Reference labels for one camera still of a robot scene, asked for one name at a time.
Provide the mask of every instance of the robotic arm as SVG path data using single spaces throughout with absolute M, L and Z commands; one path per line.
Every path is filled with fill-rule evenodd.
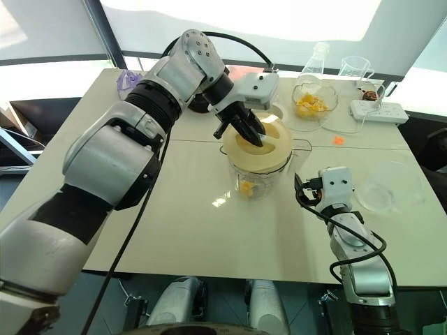
M 221 121 L 262 147 L 262 123 L 278 76 L 251 73 L 232 82 L 209 38 L 186 31 L 124 102 L 115 103 L 69 149 L 64 185 L 0 233 L 2 334 L 39 334 L 59 317 L 57 298 L 82 270 L 113 209 L 139 203 L 154 186 L 159 151 L 195 94 Z
M 312 192 L 313 199 L 307 197 L 305 189 Z M 349 169 L 333 167 L 320 170 L 318 178 L 305 183 L 296 174 L 295 190 L 298 203 L 314 214 L 322 214 L 317 216 L 325 220 L 330 247 L 341 261 L 342 284 L 351 308 L 354 334 L 410 334 L 400 329 L 393 292 L 394 280 L 387 264 L 379 255 L 368 257 L 374 252 L 370 246 L 374 243 L 374 234 L 364 226 L 360 213 L 351 211 L 353 184 Z M 352 262 L 360 257 L 366 259 Z

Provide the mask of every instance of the power strip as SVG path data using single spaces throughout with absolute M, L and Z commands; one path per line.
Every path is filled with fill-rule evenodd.
M 408 115 L 398 103 L 382 103 L 376 106 L 375 101 L 352 100 L 350 114 L 354 119 L 362 121 L 390 122 L 392 124 L 404 124 L 408 121 Z

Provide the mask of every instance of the small orange object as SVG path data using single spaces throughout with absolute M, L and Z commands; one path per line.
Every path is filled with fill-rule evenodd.
M 336 145 L 343 145 L 344 144 L 344 138 L 341 136 L 335 136 L 334 140 L 332 141 L 333 144 Z

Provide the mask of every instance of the white table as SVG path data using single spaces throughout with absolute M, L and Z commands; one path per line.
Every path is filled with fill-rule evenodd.
M 61 185 L 66 150 L 118 99 L 118 75 L 101 73 L 1 212 L 2 227 Z M 280 95 L 292 82 L 281 80 Z M 335 111 L 343 123 L 348 99 Z M 375 164 L 394 160 L 420 175 L 424 202 L 387 215 L 363 209 L 355 198 L 353 206 L 388 242 L 386 255 L 399 285 L 447 284 L 447 216 L 394 125 L 366 123 L 360 134 L 344 136 L 342 147 L 323 129 L 298 134 L 311 141 L 313 151 L 302 153 L 268 198 L 244 201 L 231 189 L 226 157 L 212 137 L 217 124 L 210 114 L 190 111 L 175 124 L 159 180 L 117 271 L 335 283 L 325 225 L 296 203 L 293 172 L 311 178 L 321 168 L 345 165 L 358 182 Z M 109 268 L 137 212 L 134 207 L 110 215 L 85 269 Z

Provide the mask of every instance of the white power strip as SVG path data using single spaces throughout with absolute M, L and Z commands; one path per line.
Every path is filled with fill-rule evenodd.
M 352 100 L 350 114 L 354 119 L 362 121 L 380 121 L 393 124 L 404 124 L 408 121 L 408 115 L 398 103 L 382 103 L 376 106 L 375 101 Z

